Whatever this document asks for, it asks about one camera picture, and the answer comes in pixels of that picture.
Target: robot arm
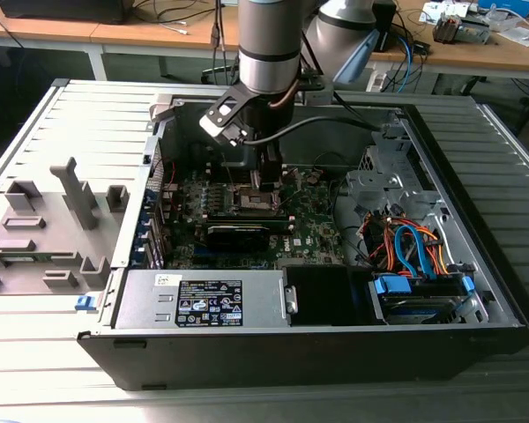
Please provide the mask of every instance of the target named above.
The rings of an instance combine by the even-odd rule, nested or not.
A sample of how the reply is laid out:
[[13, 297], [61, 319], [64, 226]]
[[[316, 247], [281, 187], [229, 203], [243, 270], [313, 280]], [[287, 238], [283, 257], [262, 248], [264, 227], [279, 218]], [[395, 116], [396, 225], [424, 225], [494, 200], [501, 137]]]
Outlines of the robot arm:
[[[239, 80], [200, 120], [218, 143], [250, 145], [273, 136], [292, 121], [298, 91], [324, 88], [317, 81], [302, 81], [302, 28], [309, 1], [239, 1]], [[372, 0], [330, 0], [321, 7], [308, 36], [327, 75], [337, 74], [345, 82], [358, 77], [376, 43], [375, 23]], [[278, 140], [255, 150], [255, 185], [262, 189], [279, 179]]]

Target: motherboard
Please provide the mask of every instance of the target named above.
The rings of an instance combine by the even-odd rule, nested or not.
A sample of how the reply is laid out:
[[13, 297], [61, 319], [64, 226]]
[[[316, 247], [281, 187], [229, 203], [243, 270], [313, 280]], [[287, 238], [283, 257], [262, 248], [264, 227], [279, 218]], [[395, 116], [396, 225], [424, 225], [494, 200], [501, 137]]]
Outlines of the motherboard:
[[246, 175], [190, 173], [166, 194], [168, 269], [281, 269], [340, 264], [342, 240], [331, 215], [331, 184], [293, 167], [273, 192]]

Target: blue tab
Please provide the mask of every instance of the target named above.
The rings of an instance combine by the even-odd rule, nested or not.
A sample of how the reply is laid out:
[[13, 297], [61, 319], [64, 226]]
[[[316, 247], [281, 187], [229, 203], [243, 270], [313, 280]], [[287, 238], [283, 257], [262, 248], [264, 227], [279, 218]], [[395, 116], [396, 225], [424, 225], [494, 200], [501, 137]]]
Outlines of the blue tab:
[[474, 291], [474, 289], [476, 289], [476, 287], [474, 286], [473, 279], [470, 276], [464, 276], [462, 278], [462, 283], [468, 293], [471, 293], [472, 291]]
[[90, 311], [95, 310], [94, 297], [90, 295], [80, 295], [77, 303], [74, 305], [74, 309], [77, 311]]
[[405, 276], [383, 275], [374, 281], [376, 293], [412, 293], [412, 287]]

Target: gray metal table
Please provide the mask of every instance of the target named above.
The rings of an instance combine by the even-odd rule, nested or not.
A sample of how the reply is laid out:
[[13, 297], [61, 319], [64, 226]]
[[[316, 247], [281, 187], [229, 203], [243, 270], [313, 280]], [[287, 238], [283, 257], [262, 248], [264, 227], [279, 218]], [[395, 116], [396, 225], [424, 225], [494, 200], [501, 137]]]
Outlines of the gray metal table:
[[[41, 176], [39, 169], [68, 155], [79, 158], [95, 192], [112, 181], [133, 190], [153, 94], [208, 90], [221, 93], [219, 87], [95, 81], [52, 87], [0, 160], [0, 208], [4, 183], [28, 172], [27, 163], [40, 175], [34, 176], [37, 183], [55, 189], [58, 180], [47, 172]], [[418, 107], [529, 289], [529, 157], [493, 113], [465, 97], [344, 97]], [[73, 340], [78, 328], [97, 318], [75, 312], [76, 298], [0, 296], [1, 419], [529, 421], [529, 347], [479, 363], [448, 382], [125, 392]]]

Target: power supply label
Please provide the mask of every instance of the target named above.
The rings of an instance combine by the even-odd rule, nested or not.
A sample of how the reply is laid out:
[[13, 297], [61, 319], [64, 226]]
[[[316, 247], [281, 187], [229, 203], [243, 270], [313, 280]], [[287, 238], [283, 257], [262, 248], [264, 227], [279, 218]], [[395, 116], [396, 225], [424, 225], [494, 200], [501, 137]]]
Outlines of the power supply label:
[[242, 326], [241, 280], [182, 280], [175, 323], [181, 328]]

